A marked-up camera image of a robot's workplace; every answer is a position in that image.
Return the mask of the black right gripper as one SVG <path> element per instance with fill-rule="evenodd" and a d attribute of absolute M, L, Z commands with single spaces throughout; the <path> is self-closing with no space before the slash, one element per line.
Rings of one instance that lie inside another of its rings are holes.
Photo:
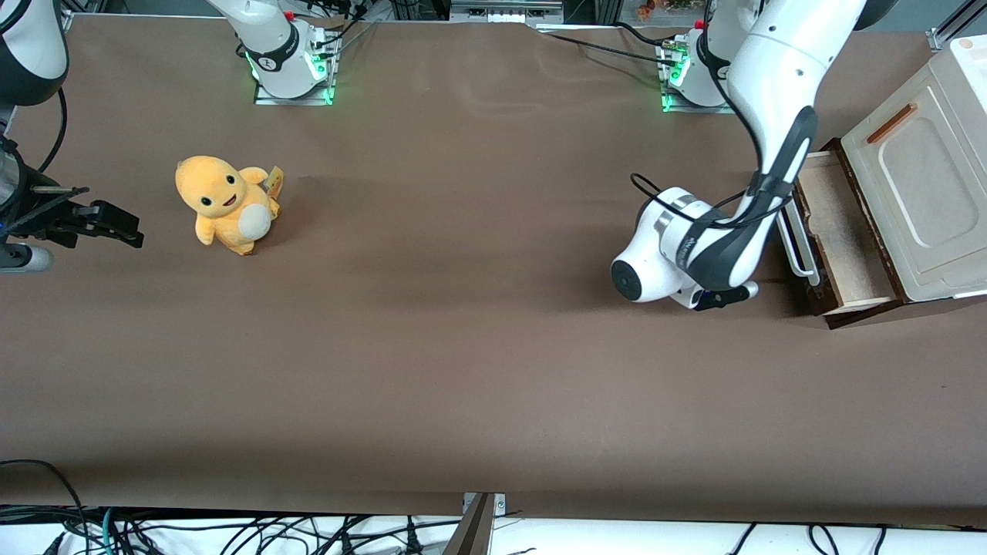
<path fill-rule="evenodd" d="M 131 248 L 142 248 L 144 235 L 139 231 L 139 218 L 105 200 L 89 205 L 74 203 L 74 197 L 87 192 L 88 187 L 60 186 L 20 163 L 4 163 L 1 242 L 6 244 L 13 237 L 45 241 L 50 230 L 65 234 L 68 228 L 78 227 L 78 235 L 114 239 Z"/>

